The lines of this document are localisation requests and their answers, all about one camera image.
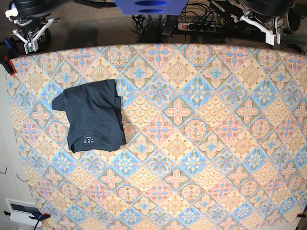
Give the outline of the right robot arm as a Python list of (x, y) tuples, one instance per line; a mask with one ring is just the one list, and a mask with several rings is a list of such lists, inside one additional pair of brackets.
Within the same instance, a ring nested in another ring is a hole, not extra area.
[(5, 11), (5, 17), (17, 25), (23, 36), (15, 32), (25, 44), (36, 42), (50, 26), (47, 17), (63, 0), (12, 0)]

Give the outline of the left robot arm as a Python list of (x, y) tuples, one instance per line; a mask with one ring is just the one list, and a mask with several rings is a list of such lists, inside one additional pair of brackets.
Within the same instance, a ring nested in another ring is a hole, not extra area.
[[(292, 7), (294, 7), (296, 0), (239, 0), (242, 6), (245, 7), (243, 15), (234, 18), (234, 22), (238, 23), (244, 21), (250, 25), (253, 25), (265, 33), (266, 43), (271, 40), (274, 45), (276, 41), (280, 43), (281, 34), (277, 29), (278, 17), (285, 15)], [(273, 28), (267, 29), (262, 22), (256, 22), (253, 18), (256, 18), (255, 14), (264, 15), (266, 17), (273, 18)]]

